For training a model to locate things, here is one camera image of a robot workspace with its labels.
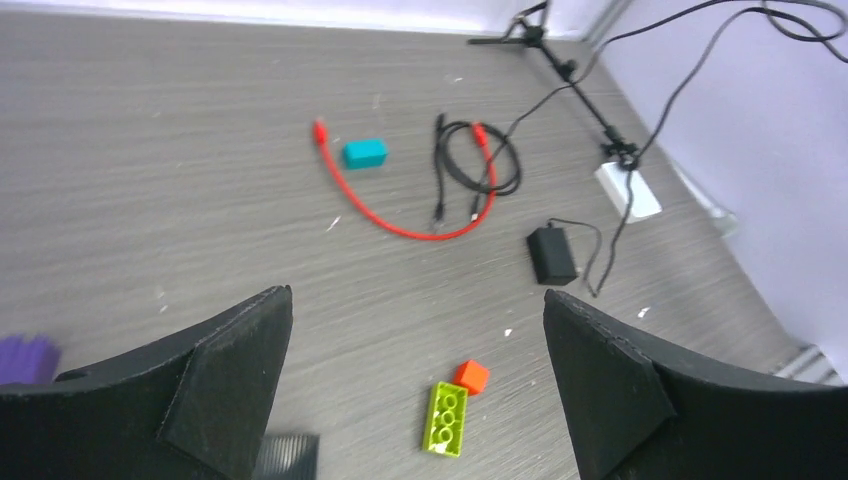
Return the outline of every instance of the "wall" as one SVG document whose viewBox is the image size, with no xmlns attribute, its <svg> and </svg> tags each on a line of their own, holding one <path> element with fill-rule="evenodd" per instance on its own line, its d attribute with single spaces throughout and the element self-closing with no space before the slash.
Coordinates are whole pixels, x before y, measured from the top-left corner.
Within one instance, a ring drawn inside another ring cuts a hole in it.
<svg viewBox="0 0 848 480">
<path fill-rule="evenodd" d="M 437 32 L 499 32 L 541 0 L 11 0 L 77 11 Z M 612 0 L 556 0 L 551 34 L 581 38 Z"/>
<path fill-rule="evenodd" d="M 613 34 L 696 3 L 636 0 Z M 712 7 L 608 49 L 607 67 L 647 125 L 715 29 L 751 5 Z M 827 14 L 784 9 L 836 28 Z M 836 45 L 848 52 L 848 38 Z M 786 330 L 848 378 L 848 65 L 748 14 L 681 95 L 659 143 L 739 217 L 728 245 Z"/>
</svg>

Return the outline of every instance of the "black microphone stand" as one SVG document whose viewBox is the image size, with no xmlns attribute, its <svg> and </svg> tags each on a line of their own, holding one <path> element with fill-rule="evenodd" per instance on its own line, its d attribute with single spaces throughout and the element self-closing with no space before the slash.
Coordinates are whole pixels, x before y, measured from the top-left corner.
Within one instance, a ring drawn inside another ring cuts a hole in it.
<svg viewBox="0 0 848 480">
<path fill-rule="evenodd" d="M 586 105 L 586 108 L 592 112 L 592 115 L 603 127 L 604 135 L 609 139 L 609 143 L 601 144 L 604 154 L 607 157 L 617 156 L 619 158 L 619 165 L 625 170 L 635 170 L 639 167 L 639 159 L 634 154 L 639 150 L 639 147 L 634 143 L 628 143 L 621 136 L 618 129 L 607 121 L 601 112 L 598 111 L 595 104 L 586 96 L 580 85 L 576 83 L 574 73 L 577 70 L 577 62 L 575 60 L 568 60 L 567 62 L 560 61 L 556 54 L 545 44 L 545 23 L 548 19 L 551 1 L 547 0 L 518 12 L 517 15 L 512 17 L 512 21 L 502 37 L 472 38 L 468 40 L 468 44 L 523 45 L 526 48 L 539 49 L 551 63 L 551 66 L 562 81 L 574 90 L 577 97 L 580 98 L 583 104 Z M 537 12 L 541 12 L 541 20 L 538 25 L 531 25 L 527 17 Z M 523 30 L 523 34 L 520 37 L 513 37 L 512 33 L 518 28 Z"/>
</svg>

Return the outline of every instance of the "black power adapter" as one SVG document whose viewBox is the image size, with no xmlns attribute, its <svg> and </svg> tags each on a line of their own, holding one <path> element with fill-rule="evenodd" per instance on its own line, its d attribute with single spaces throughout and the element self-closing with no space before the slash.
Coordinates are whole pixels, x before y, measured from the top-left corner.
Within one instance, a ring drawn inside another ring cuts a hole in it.
<svg viewBox="0 0 848 480">
<path fill-rule="evenodd" d="M 527 248 L 536 271 L 536 281 L 541 285 L 568 285 L 577 278 L 574 257 L 565 230 L 557 227 L 537 228 L 527 237 Z"/>
</svg>

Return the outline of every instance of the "teal block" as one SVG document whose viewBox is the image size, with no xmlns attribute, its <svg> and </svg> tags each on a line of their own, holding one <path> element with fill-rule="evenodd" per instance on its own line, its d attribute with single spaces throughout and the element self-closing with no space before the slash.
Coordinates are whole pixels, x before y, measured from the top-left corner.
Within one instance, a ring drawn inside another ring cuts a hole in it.
<svg viewBox="0 0 848 480">
<path fill-rule="evenodd" d="M 386 161 L 389 149 L 379 138 L 350 142 L 342 151 L 348 170 L 379 167 Z"/>
</svg>

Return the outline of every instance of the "power adapter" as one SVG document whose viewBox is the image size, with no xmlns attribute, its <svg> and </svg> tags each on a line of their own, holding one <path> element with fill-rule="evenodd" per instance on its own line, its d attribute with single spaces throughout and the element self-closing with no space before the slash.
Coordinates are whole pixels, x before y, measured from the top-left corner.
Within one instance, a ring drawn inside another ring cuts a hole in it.
<svg viewBox="0 0 848 480">
<path fill-rule="evenodd" d="M 629 197 L 627 175 L 628 172 L 622 169 L 618 162 L 605 163 L 595 171 L 595 176 L 601 182 L 601 186 L 604 187 L 604 191 L 607 192 L 613 205 L 618 210 L 618 214 L 622 217 L 627 209 Z M 641 222 L 662 212 L 660 202 L 657 201 L 657 197 L 645 183 L 642 174 L 639 171 L 634 171 L 632 175 L 630 188 L 633 190 L 633 207 L 630 209 L 627 223 Z"/>
<path fill-rule="evenodd" d="M 527 237 L 527 248 L 540 285 L 568 285 L 577 278 L 574 257 L 565 230 L 557 227 L 541 227 Z"/>
</svg>

